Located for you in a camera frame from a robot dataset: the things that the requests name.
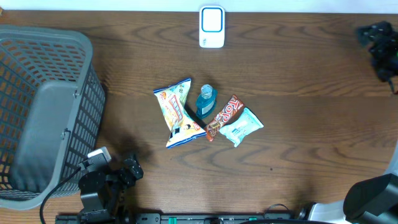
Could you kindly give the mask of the yellow snack chips bag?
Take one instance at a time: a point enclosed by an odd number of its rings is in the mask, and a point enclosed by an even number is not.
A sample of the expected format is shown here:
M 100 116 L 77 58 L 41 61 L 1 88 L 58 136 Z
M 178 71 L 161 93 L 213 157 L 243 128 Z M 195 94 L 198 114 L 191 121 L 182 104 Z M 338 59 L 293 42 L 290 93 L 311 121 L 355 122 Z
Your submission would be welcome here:
M 191 78 L 186 78 L 173 85 L 153 90 L 170 129 L 166 143 L 168 149 L 206 135 L 206 131 L 185 110 L 191 81 Z

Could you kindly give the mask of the blue mouthwash bottle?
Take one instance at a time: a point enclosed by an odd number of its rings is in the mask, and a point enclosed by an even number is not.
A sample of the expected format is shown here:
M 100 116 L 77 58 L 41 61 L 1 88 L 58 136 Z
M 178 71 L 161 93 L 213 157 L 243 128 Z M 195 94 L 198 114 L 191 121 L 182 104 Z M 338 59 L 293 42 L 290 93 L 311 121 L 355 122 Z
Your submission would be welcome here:
M 199 94 L 196 106 L 196 116 L 203 119 L 210 115 L 216 106 L 216 97 L 218 92 L 211 85 L 206 84 L 201 87 L 201 93 Z

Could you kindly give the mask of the red orange chocolate bar wrapper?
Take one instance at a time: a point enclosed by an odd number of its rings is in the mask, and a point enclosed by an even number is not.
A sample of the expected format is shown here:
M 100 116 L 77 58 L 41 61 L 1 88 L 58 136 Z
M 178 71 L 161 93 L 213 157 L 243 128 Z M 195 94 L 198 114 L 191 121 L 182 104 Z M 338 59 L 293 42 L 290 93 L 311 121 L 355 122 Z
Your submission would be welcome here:
M 212 142 L 220 129 L 235 117 L 243 106 L 244 103 L 236 95 L 232 95 L 224 108 L 205 127 L 207 140 Z

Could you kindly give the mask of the mint green wipes pack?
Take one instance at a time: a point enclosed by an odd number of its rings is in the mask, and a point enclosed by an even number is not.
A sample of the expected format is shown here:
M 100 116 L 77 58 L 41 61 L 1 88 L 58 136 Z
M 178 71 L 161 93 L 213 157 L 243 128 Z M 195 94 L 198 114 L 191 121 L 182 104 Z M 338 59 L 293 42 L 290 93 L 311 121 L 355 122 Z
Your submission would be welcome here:
M 240 117 L 232 124 L 223 126 L 220 133 L 229 139 L 234 147 L 238 147 L 248 134 L 263 127 L 257 116 L 249 108 L 245 108 Z

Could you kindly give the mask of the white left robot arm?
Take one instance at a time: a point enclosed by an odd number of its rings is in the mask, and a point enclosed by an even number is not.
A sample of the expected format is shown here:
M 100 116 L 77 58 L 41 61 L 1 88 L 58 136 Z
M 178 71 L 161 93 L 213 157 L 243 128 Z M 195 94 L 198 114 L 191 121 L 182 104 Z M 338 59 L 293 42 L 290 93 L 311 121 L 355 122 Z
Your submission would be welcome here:
M 83 209 L 78 223 L 135 223 L 124 204 L 125 191 L 143 178 L 136 155 L 129 155 L 119 169 L 112 169 L 103 153 L 81 164 L 84 175 L 78 182 Z

